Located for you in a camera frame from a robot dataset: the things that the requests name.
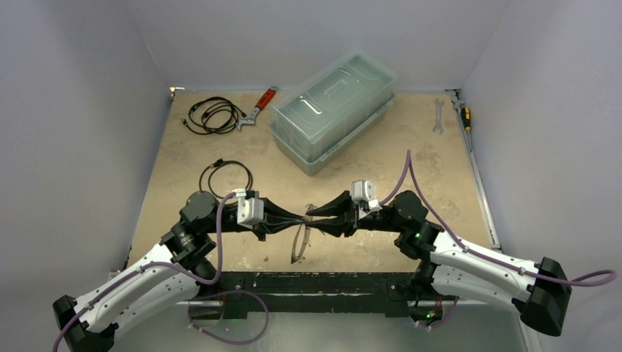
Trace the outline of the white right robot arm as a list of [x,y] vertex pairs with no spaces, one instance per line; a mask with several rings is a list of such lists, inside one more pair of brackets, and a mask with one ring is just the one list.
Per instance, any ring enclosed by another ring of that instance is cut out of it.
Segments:
[[520,321],[542,334],[563,330],[571,287],[558,261],[510,257],[464,239],[427,220],[428,209],[413,191],[397,194],[388,205],[354,201],[349,191],[307,211],[309,227],[334,237],[358,230],[396,232],[400,252],[419,260],[422,272],[411,287],[420,298],[459,296],[518,312]]

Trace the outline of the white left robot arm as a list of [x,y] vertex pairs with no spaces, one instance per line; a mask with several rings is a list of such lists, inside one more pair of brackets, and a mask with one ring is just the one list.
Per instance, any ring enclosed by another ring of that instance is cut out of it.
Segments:
[[304,217],[237,189],[222,200],[196,191],[180,209],[180,220],[150,251],[100,287],[79,297],[62,296],[53,304],[59,335],[71,351],[109,351],[123,329],[157,310],[194,298],[208,300],[223,272],[222,235],[252,232],[259,241],[303,224]]

